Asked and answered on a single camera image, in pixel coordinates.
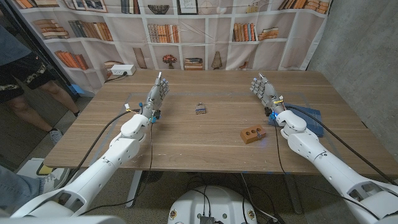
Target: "white power strip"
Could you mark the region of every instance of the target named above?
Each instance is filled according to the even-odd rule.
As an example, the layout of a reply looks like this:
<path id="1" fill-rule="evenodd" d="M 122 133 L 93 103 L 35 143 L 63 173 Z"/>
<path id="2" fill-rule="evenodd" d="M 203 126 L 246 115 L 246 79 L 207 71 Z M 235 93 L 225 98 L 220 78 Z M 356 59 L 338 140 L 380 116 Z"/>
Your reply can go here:
<path id="1" fill-rule="evenodd" d="M 133 75 L 136 70 L 134 65 L 113 65 L 111 68 L 113 75 L 123 75 L 124 72 L 127 72 L 127 75 Z"/>

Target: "printed backdrop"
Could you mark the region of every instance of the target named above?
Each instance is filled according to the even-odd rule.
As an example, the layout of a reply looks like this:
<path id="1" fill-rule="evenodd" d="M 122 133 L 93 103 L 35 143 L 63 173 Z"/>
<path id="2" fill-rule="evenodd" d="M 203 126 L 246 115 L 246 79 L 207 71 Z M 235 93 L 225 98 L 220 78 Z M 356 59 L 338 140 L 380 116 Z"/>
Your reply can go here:
<path id="1" fill-rule="evenodd" d="M 137 69 L 165 70 L 169 69 L 163 62 L 165 55 L 173 55 L 177 61 L 172 65 L 180 70 L 189 70 L 186 58 L 202 59 L 199 66 L 191 64 L 195 70 L 305 70 L 328 14 L 327 10 L 320 11 L 328 3 L 317 0 L 8 1 L 14 3 L 70 81 L 86 95 L 94 95 L 107 79 L 105 62 L 108 66 L 119 62 L 134 64 Z M 34 5 L 40 6 L 42 1 L 51 5 Z M 26 2 L 32 2 L 32 7 L 23 9 L 21 4 L 25 6 Z M 166 8 L 165 14 L 158 14 Z M 43 19 L 56 25 L 48 29 L 35 23 Z M 251 29 L 248 32 L 250 39 L 255 39 L 237 41 L 239 28 L 235 24 L 253 24 L 253 35 Z M 86 28 L 86 33 L 79 31 L 78 25 Z M 167 32 L 159 29 L 164 25 L 169 25 Z M 169 36 L 165 39 L 169 43 L 157 39 L 156 35 L 164 37 L 163 32 Z M 67 65 L 67 58 L 62 59 L 59 52 L 71 53 L 72 60 L 81 55 L 86 67 L 72 67 L 71 62 Z"/>

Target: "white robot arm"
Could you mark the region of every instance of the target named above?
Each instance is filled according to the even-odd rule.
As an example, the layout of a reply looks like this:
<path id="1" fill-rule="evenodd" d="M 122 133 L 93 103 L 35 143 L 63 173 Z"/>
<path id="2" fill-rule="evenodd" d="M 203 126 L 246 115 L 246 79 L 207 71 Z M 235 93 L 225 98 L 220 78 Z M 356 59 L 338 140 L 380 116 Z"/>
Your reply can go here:
<path id="1" fill-rule="evenodd" d="M 345 198 L 358 202 L 375 214 L 371 215 L 360 206 L 346 201 L 348 208 L 360 223 L 376 223 L 398 212 L 398 187 L 365 178 L 329 152 L 309 129 L 304 119 L 286 110 L 282 97 L 272 84 L 260 73 L 254 79 L 251 90 L 261 99 L 265 107 L 271 108 L 282 136 L 291 150 L 310 161 L 337 192 Z"/>
<path id="2" fill-rule="evenodd" d="M 52 192 L 39 195 L 18 209 L 11 218 L 33 217 L 75 217 L 85 212 L 93 199 L 105 186 L 114 172 L 139 151 L 140 142 L 145 140 L 143 127 L 155 121 L 156 112 L 169 91 L 168 82 L 162 80 L 162 72 L 148 94 L 140 114 L 135 114 L 121 127 L 109 145 L 109 149 L 93 165 L 89 166 L 71 184 Z"/>

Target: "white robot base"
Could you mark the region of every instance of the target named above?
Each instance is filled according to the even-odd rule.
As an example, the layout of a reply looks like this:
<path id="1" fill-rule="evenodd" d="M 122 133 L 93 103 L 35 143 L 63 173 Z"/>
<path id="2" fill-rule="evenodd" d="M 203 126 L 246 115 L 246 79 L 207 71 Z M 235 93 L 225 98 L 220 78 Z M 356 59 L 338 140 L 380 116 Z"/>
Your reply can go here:
<path id="1" fill-rule="evenodd" d="M 205 186 L 197 187 L 199 192 L 205 191 Z M 242 208 L 243 197 L 226 187 L 209 185 L 206 187 L 206 196 L 197 191 L 190 190 L 174 202 L 170 209 L 168 224 L 187 223 L 244 223 L 243 211 L 250 224 L 256 224 L 256 214 L 252 205 L 245 200 Z M 203 217 L 203 203 L 205 202 L 205 216 Z"/>

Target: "knee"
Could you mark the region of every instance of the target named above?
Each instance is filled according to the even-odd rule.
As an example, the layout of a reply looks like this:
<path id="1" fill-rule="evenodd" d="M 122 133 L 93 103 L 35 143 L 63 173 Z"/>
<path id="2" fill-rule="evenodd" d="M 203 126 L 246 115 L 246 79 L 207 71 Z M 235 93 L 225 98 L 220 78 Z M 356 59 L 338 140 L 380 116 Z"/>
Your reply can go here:
<path id="1" fill-rule="evenodd" d="M 40 89 L 47 91 L 51 94 L 57 94 L 60 91 L 60 87 L 53 81 L 49 81 L 46 84 L 40 86 Z"/>
<path id="2" fill-rule="evenodd" d="M 29 109 L 29 104 L 22 96 L 19 96 L 17 98 L 8 101 L 7 104 L 14 112 L 24 112 Z"/>

